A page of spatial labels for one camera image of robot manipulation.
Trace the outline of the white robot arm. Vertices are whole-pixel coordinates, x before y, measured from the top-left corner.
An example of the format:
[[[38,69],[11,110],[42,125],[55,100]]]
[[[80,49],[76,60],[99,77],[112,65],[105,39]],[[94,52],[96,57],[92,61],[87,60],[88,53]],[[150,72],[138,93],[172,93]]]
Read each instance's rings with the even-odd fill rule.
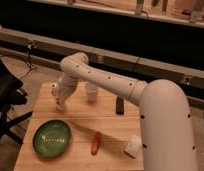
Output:
[[[138,79],[93,68],[82,52],[60,62],[56,103],[62,107],[80,80],[89,81],[139,107],[145,171],[198,171],[187,97],[174,82]]]

